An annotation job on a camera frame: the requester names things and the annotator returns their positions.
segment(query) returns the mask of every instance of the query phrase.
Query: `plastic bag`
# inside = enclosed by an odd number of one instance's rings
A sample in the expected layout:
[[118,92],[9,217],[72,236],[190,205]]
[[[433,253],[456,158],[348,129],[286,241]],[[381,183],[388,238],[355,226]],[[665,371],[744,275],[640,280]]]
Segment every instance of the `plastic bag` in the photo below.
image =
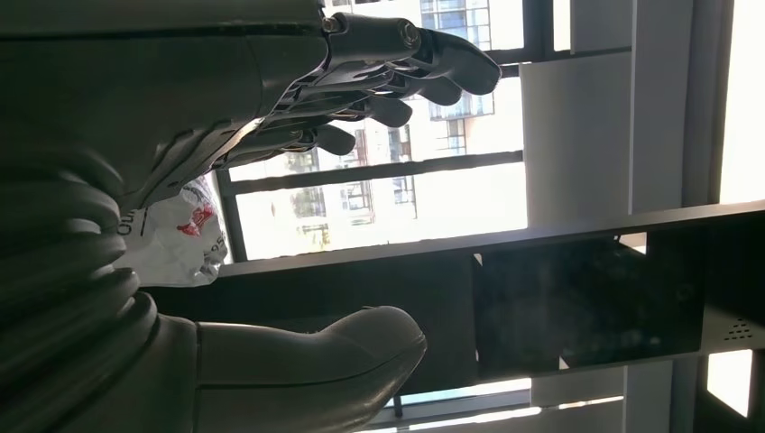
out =
[[219,218],[205,179],[191,181],[177,197],[122,217],[127,253],[115,267],[133,268],[142,287],[209,284],[228,254]]

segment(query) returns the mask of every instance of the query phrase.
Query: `building window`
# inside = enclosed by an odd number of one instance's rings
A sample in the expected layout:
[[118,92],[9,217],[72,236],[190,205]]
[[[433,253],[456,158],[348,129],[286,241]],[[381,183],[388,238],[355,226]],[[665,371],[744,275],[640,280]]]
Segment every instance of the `building window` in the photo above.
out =
[[411,176],[393,178],[393,196],[397,205],[415,204],[417,200],[414,196],[414,178]]
[[430,120],[465,119],[493,114],[494,96],[492,94],[476,96],[463,93],[462,98],[453,106],[430,104]]
[[446,122],[441,122],[438,129],[438,150],[444,153],[443,156],[466,154],[464,120],[447,120]]
[[409,126],[388,128],[388,145],[391,149],[391,162],[411,161],[411,140]]
[[327,224],[298,227],[298,235],[308,239],[310,244],[316,246],[319,251],[323,251],[329,245],[329,225]]
[[292,195],[291,202],[295,217],[311,218],[327,216],[327,208],[324,204],[324,191],[322,191],[321,187],[304,188]]
[[422,26],[467,39],[481,50],[492,48],[487,0],[420,0]]
[[288,152],[287,169],[293,173],[318,171],[318,153],[316,148],[306,152]]
[[340,196],[343,198],[343,209],[372,212],[372,191],[369,180],[345,184],[340,190]]
[[349,169],[352,167],[363,167],[369,163],[366,154],[366,133],[363,129],[354,131],[356,145],[347,155],[340,156],[340,167]]

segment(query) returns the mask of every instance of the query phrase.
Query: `balcony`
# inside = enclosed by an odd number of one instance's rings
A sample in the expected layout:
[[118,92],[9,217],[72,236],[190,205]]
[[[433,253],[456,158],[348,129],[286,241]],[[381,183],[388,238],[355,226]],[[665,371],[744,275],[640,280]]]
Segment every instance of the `balcony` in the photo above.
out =
[[459,102],[453,106],[439,106],[430,103],[430,120],[454,120],[478,117],[479,115],[494,114],[493,95],[478,97],[467,93],[462,94]]

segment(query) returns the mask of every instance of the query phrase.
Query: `red print on bag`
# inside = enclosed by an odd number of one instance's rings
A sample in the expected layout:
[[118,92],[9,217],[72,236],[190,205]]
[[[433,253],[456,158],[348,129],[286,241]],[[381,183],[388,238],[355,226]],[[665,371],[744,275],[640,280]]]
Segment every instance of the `red print on bag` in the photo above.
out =
[[205,227],[205,223],[215,214],[213,207],[209,204],[205,204],[204,207],[197,207],[194,212],[191,213],[191,221],[183,226],[178,226],[179,231],[189,236],[200,237],[202,236],[202,228]]

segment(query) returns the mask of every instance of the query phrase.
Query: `robotic hand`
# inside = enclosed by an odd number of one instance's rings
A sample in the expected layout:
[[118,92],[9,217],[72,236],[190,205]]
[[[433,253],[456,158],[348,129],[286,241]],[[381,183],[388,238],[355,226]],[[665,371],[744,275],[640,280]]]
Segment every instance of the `robotic hand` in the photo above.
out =
[[401,126],[415,94],[491,92],[499,68],[401,19],[316,0],[10,0],[0,14],[0,431],[344,432],[425,339],[368,309],[315,335],[194,324],[137,292],[121,212],[211,169]]

